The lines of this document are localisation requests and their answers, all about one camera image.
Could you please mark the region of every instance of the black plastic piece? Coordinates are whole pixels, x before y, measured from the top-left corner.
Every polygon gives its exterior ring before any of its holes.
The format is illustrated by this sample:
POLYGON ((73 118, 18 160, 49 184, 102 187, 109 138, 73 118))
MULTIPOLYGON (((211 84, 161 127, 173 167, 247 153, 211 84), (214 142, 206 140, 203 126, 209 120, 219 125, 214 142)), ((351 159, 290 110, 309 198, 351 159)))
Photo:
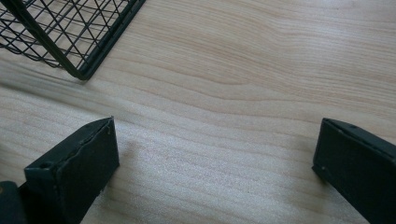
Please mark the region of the black plastic piece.
POLYGON ((29 224, 79 223, 119 166, 114 119, 89 123, 24 169, 16 211, 29 224))
POLYGON ((396 223, 396 146, 363 129, 323 119, 312 169, 370 223, 396 223))
POLYGON ((27 224, 23 205, 14 182, 0 182, 0 223, 27 224))

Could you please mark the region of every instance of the light wood surface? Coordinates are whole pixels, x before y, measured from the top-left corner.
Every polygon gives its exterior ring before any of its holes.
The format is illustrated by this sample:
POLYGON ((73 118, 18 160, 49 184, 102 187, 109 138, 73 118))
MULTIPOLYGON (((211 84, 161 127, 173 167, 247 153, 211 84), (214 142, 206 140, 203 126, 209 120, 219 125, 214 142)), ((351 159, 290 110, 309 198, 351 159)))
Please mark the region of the light wood surface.
POLYGON ((396 144, 396 2, 148 0, 93 78, 1 49, 0 181, 114 116, 83 223, 366 223, 311 170, 324 117, 396 144))

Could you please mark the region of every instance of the wooden table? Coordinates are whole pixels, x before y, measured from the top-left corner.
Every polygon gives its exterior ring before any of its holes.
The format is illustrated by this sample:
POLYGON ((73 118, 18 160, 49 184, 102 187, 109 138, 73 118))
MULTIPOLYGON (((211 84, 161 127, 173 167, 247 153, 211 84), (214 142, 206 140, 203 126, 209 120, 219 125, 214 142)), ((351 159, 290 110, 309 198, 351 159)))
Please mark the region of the wooden table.
POLYGON ((324 117, 396 144, 394 1, 148 0, 93 78, 1 49, 0 181, 114 116, 83 223, 365 223, 312 172, 324 117))

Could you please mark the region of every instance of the wire mesh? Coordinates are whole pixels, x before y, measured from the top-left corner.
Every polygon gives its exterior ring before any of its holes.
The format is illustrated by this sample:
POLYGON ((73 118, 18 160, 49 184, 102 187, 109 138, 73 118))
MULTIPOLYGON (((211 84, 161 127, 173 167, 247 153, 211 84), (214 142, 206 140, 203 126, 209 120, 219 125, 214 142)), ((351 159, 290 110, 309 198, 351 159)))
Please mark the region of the wire mesh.
MULTIPOLYGON (((125 14, 123 10, 130 4, 135 7, 139 0, 23 0, 23 3, 47 36, 79 69, 96 48, 103 47, 102 38, 114 32, 113 25, 125 14)), ((0 48, 62 67, 3 5, 0 48)))

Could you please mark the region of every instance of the black wire basket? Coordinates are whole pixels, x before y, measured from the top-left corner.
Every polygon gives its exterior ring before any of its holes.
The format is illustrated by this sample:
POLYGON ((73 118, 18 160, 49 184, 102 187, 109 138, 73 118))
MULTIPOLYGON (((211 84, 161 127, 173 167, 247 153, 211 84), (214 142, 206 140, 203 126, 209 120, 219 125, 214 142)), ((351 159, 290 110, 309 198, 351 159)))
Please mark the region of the black wire basket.
POLYGON ((145 0, 1 0, 0 48, 89 79, 145 0))

